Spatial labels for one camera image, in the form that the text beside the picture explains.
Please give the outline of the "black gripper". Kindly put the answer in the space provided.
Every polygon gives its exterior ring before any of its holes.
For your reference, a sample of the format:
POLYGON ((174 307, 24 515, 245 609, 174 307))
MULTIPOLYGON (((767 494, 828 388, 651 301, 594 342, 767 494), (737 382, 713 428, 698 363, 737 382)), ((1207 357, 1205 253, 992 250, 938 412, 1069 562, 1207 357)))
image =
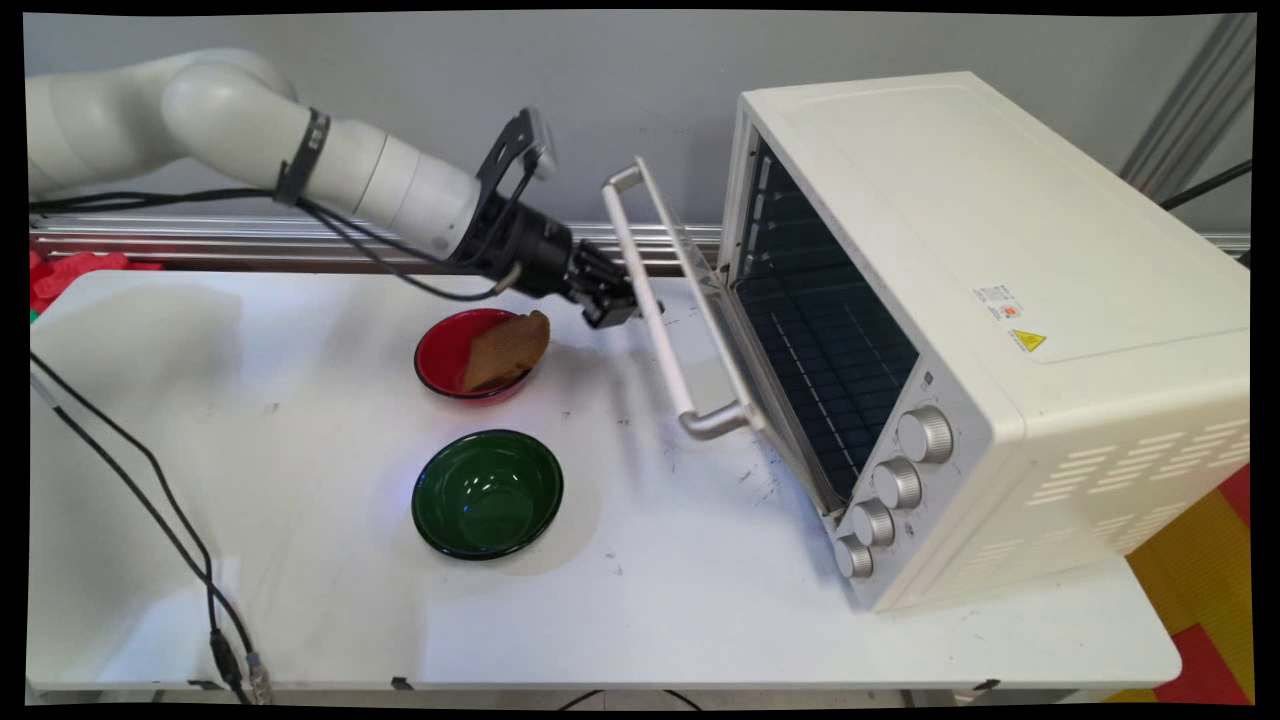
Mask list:
POLYGON ((572 254, 572 288, 582 296, 582 319, 594 331, 613 328, 640 311, 625 266, 591 243, 576 243, 570 229, 521 202, 490 196, 468 229, 468 266, 488 279, 521 272, 511 286, 529 297, 570 297, 566 279, 572 254))

